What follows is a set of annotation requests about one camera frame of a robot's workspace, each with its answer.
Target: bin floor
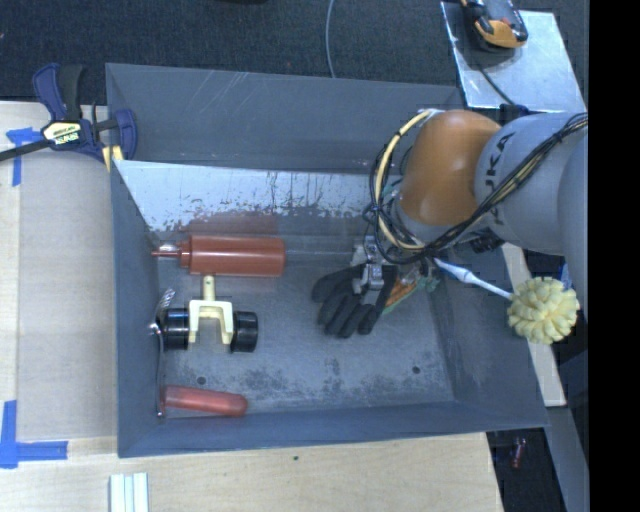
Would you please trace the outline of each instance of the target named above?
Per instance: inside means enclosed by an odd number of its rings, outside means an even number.
[[[310,298],[318,278],[344,267],[335,258],[326,261],[332,265],[319,264],[317,256],[289,258],[276,278],[216,277],[217,300],[257,314],[257,347],[224,353],[217,321],[201,319],[196,343],[165,353],[165,382],[242,394],[248,414],[452,400],[429,294],[409,297],[370,335],[330,337],[316,322],[320,305]],[[176,290],[171,307],[202,297],[202,277],[176,260],[160,259],[158,272],[161,291]]]

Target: clamp handle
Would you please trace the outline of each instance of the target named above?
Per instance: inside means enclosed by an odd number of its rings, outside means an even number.
[[[215,281],[212,275],[202,278],[202,300],[189,301],[189,343],[195,343],[200,318],[215,318],[220,325],[220,337],[224,345],[231,345],[234,334],[233,305],[216,300]]]
[[[60,66],[51,63],[33,75],[33,88],[52,121],[77,121],[82,117],[78,101],[78,83],[84,68],[79,64]]]
[[[78,84],[83,72],[84,68],[79,64],[61,66],[51,63],[33,75],[33,88],[38,101],[51,115],[51,122],[42,129],[43,136],[49,141],[49,147],[56,151],[75,151],[104,163],[105,144],[100,141],[98,133],[117,127],[123,157],[133,158],[138,143],[138,132],[131,110],[116,111],[115,122],[92,125],[90,121],[82,119]],[[63,133],[64,139],[51,133]]]
[[[167,385],[162,390],[161,407],[189,409],[192,411],[219,414],[222,416],[244,416],[247,411],[247,399],[236,393]]]

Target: yellow wire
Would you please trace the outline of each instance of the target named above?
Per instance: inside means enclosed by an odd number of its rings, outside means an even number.
[[[376,203],[380,201],[380,195],[382,193],[382,182],[384,180],[384,174],[385,174],[384,170],[387,167],[387,163],[389,162],[389,158],[391,158],[391,153],[395,149],[395,147],[398,144],[398,142],[400,141],[400,139],[402,137],[404,137],[404,135],[411,128],[413,128],[417,123],[419,123],[423,119],[427,119],[427,118],[431,117],[434,114],[437,114],[438,112],[440,112],[440,110],[435,110],[435,109],[427,109],[427,110],[424,110],[424,111],[420,112],[416,116],[412,117],[402,128],[400,128],[398,130],[398,133],[396,133],[393,137],[391,137],[391,140],[387,144],[385,152],[383,153],[382,158],[380,159],[380,165],[376,169],[376,181],[375,181],[375,186],[374,186],[374,194],[375,194]],[[397,247],[402,247],[403,249],[407,249],[407,250],[419,250],[419,249],[422,249],[425,246],[425,244],[422,243],[422,242],[420,242],[418,244],[406,244],[406,243],[401,242],[400,240],[398,240],[393,235],[393,233],[391,233],[391,231],[389,230],[389,228],[385,224],[382,216],[378,217],[378,225],[380,226],[380,229],[382,230],[384,235],[389,239],[389,241],[392,244],[394,244],[395,246],[397,246]]]

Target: yellow spiky ball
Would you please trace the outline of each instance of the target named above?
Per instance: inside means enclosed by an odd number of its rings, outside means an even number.
[[[509,326],[531,343],[561,341],[578,319],[576,292],[551,277],[536,277],[516,286],[507,309]]]

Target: blue tape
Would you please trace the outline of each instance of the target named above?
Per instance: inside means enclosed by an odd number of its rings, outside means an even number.
[[[0,468],[15,469],[19,462],[66,460],[68,441],[19,443],[16,441],[16,400],[4,403],[0,435]]]
[[[19,128],[17,130],[9,130],[7,137],[13,144],[18,147],[30,142],[38,142],[42,140],[42,134],[33,128]],[[11,186],[16,187],[22,181],[22,158],[17,156],[13,160],[13,179]]]

